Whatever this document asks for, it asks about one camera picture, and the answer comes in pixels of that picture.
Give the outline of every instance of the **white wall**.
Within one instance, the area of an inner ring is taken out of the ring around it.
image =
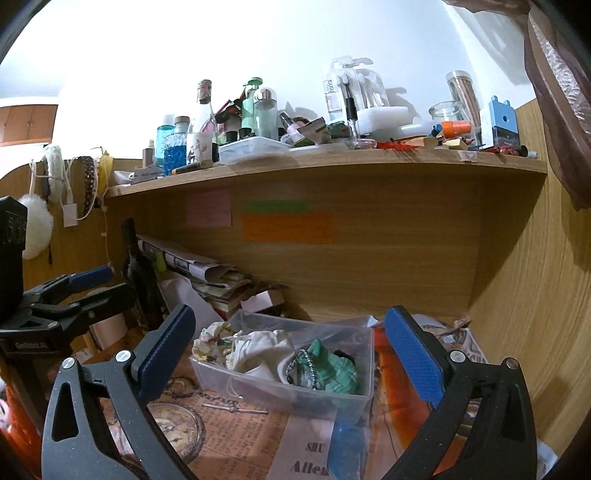
[[[93,74],[69,75],[60,93],[54,139],[66,157],[102,145],[138,158],[165,113],[190,114],[202,78],[213,81],[214,108],[260,76],[277,91],[281,109],[314,118],[326,114],[328,61],[368,56],[394,104],[425,120],[431,105],[450,97],[446,73],[472,69],[440,0],[121,3],[63,11],[64,27],[81,22],[103,31],[76,38],[76,68]],[[247,9],[249,23],[240,20]],[[447,56],[438,52],[442,33]]]
[[[480,107],[493,95],[501,102],[509,100],[514,108],[533,100],[534,88],[524,67],[523,35],[515,21],[447,4],[445,8],[472,62]]]
[[[281,109],[325,115],[323,70],[344,54],[371,57],[415,122],[449,99],[450,70],[473,73],[481,102],[533,98],[511,22],[441,0],[51,0],[0,65],[0,98],[60,92],[54,139],[66,157],[102,145],[139,158],[165,113],[190,115],[202,78],[214,108],[260,76]]]

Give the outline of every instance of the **wooden shelf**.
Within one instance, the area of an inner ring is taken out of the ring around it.
[[[260,157],[234,165],[218,165],[208,170],[185,173],[178,176],[165,177],[158,180],[146,181],[137,185],[115,186],[109,188],[107,197],[118,197],[139,192],[167,189],[178,186],[189,186],[195,183],[209,182],[235,177],[274,174],[275,177],[293,178],[294,171],[320,172],[327,168],[331,174],[351,173],[359,174],[359,169],[345,167],[363,166],[364,168],[379,167],[384,173],[384,167],[396,168],[401,165],[412,165],[416,173],[451,174],[498,174],[498,173],[533,173],[546,174],[546,164],[532,158],[497,155],[492,153],[478,153],[475,161],[466,161],[455,150],[420,149],[412,152],[394,150],[359,150],[345,152],[316,153],[305,155],[285,155]]]

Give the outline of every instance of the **orange object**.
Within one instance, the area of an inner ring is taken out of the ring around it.
[[[404,450],[413,441],[431,410],[418,396],[385,331],[381,328],[374,328],[374,347],[385,386],[387,407],[383,414],[390,416]],[[465,439],[456,436],[436,473],[443,472],[456,463],[464,443]]]
[[[443,136],[448,139],[472,133],[472,124],[466,121],[441,122],[441,126],[443,127]]]
[[[8,385],[6,397],[10,427],[2,433],[27,470],[41,478],[41,439],[20,400]]]
[[[327,212],[242,215],[242,229],[247,242],[314,245],[335,242],[335,226]]]

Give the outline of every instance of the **wine bottle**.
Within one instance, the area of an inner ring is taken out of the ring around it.
[[[133,218],[123,220],[121,229],[127,249],[123,277],[135,290],[138,323],[146,333],[160,327],[169,312],[158,288],[152,264],[138,247]]]

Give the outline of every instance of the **orange cap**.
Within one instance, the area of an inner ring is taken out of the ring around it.
[[[472,124],[466,121],[447,121],[441,122],[443,127],[443,136],[448,140],[461,137],[472,132]]]

